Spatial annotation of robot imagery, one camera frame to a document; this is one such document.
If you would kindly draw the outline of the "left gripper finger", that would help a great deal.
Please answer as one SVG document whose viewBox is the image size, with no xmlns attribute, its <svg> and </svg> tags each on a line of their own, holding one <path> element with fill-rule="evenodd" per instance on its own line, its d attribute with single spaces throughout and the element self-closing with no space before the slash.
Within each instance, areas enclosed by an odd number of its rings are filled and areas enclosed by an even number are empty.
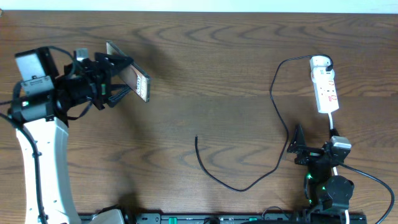
<svg viewBox="0 0 398 224">
<path fill-rule="evenodd" d="M 118 75 L 125 68 L 128 68 L 130 64 L 134 62 L 134 59 L 128 56 L 122 55 L 109 55 L 104 53 L 95 53 L 95 61 L 97 67 L 110 75 Z"/>
<path fill-rule="evenodd" d="M 115 90 L 118 90 L 118 92 L 108 98 L 107 104 L 110 108 L 115 107 L 132 90 L 132 88 L 127 84 L 112 84 L 111 91 Z"/>
</svg>

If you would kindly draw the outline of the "Galaxy smartphone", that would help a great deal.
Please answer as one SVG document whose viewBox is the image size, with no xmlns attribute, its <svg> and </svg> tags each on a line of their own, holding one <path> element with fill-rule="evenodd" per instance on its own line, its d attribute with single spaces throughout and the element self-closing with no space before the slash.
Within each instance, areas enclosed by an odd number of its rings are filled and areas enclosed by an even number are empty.
<svg viewBox="0 0 398 224">
<path fill-rule="evenodd" d="M 110 55 L 120 55 L 127 57 L 115 43 L 110 40 L 106 41 L 106 51 Z M 127 84 L 143 101 L 146 103 L 150 100 L 150 76 L 133 61 L 120 74 L 120 79 Z"/>
</svg>

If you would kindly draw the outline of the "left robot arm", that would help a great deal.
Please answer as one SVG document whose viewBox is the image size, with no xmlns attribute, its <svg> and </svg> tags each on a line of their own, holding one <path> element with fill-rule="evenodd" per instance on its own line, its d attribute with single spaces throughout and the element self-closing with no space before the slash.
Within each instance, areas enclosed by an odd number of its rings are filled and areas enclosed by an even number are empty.
<svg viewBox="0 0 398 224">
<path fill-rule="evenodd" d="M 133 64 L 122 55 L 85 49 L 68 54 L 72 62 L 60 75 L 51 46 L 15 55 L 22 76 L 13 90 L 7 114 L 1 117 L 16 129 L 21 146 L 26 189 L 26 223 L 81 223 L 73 202 L 67 164 L 67 142 L 72 107 L 113 107 L 129 92 L 111 79 Z"/>
</svg>

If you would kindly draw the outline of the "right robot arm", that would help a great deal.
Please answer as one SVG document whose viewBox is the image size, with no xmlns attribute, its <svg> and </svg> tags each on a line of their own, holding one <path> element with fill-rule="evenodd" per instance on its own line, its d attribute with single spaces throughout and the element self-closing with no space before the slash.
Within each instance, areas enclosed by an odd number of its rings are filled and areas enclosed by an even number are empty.
<svg viewBox="0 0 398 224">
<path fill-rule="evenodd" d="M 308 167 L 304 194 L 310 201 L 310 206 L 303 211 L 304 219 L 310 222 L 315 215 L 342 217 L 349 209 L 354 183 L 335 174 L 333 169 L 344 162 L 351 152 L 350 141 L 332 129 L 330 140 L 322 147 L 310 147 L 305 142 L 302 126 L 298 124 L 287 152 L 297 155 L 294 160 L 297 165 Z"/>
</svg>

